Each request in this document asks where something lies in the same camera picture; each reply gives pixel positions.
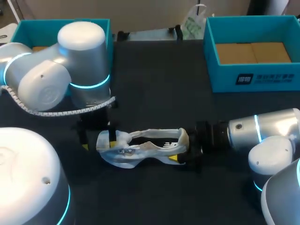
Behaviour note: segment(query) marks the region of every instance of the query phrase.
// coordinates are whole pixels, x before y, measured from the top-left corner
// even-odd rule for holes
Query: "screw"
[[[237,129],[241,129],[242,127],[243,127],[243,125],[241,125],[240,123],[235,126],[235,128],[237,128]]]

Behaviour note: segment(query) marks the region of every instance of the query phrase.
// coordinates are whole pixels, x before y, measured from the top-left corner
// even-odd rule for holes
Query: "teal box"
[[[204,55],[213,92],[300,90],[300,23],[295,16],[209,17]],[[282,42],[292,63],[220,64],[216,44]]]
[[[57,34],[60,29],[68,23],[76,21],[88,21],[99,25],[105,32],[106,47],[110,61],[113,66],[113,35],[110,29],[109,19],[75,19],[75,20],[22,20],[11,42],[22,43],[29,48],[35,46],[52,46],[57,43]]]

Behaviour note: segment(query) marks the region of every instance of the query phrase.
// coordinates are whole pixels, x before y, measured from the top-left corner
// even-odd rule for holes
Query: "box label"
[[[255,84],[266,83],[291,83],[294,79],[294,74],[269,74],[269,75],[257,75]]]
[[[251,84],[253,74],[239,74],[235,85]]]

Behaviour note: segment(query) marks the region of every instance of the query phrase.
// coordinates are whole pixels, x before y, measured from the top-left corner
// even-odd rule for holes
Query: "glowing blue light ring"
[[[263,191],[262,189],[260,189],[260,188],[255,184],[254,181],[253,181],[253,183],[254,183],[255,187],[256,187],[258,190]]]
[[[67,211],[69,209],[70,200],[71,200],[71,190],[70,190],[70,186],[69,186],[69,199],[67,201],[67,207],[66,207],[66,210],[65,210],[64,214],[62,215],[62,217],[60,218],[59,222],[57,223],[57,225],[60,225],[61,222],[64,220],[64,218],[66,216],[66,213],[67,213]]]
[[[28,54],[31,54],[30,52],[25,52],[25,53],[22,53],[22,54],[19,54],[15,57],[13,57],[10,61],[8,61],[7,65],[5,66],[4,68],[4,72],[3,72],[3,81],[4,81],[4,84],[6,84],[6,71],[8,70],[8,67],[15,61],[17,60],[18,58],[24,56],[24,55],[28,55]]]
[[[298,163],[297,163],[297,178],[298,178],[298,183],[300,186],[300,159],[298,160]]]
[[[80,86],[80,85],[76,85],[76,84],[73,84],[73,83],[70,83],[73,87],[75,88],[81,88],[81,89],[91,89],[91,88],[96,88],[96,87],[99,87],[103,84],[105,84],[108,79],[110,77],[110,74],[107,76],[107,78],[105,80],[103,80],[101,83],[98,83],[98,84],[95,84],[95,85],[92,85],[92,86]]]
[[[255,120],[255,127],[256,127],[256,131],[257,131],[257,135],[258,135],[258,140],[259,140],[259,143],[260,143],[260,142],[262,142],[262,136],[261,136],[261,131],[260,131],[259,125],[258,125],[257,115],[254,115],[254,120]]]

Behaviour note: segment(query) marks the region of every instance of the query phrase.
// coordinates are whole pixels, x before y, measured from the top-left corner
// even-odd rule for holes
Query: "logo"
[[[236,79],[236,85],[240,84],[250,84],[253,78],[253,74],[239,74],[238,78]]]

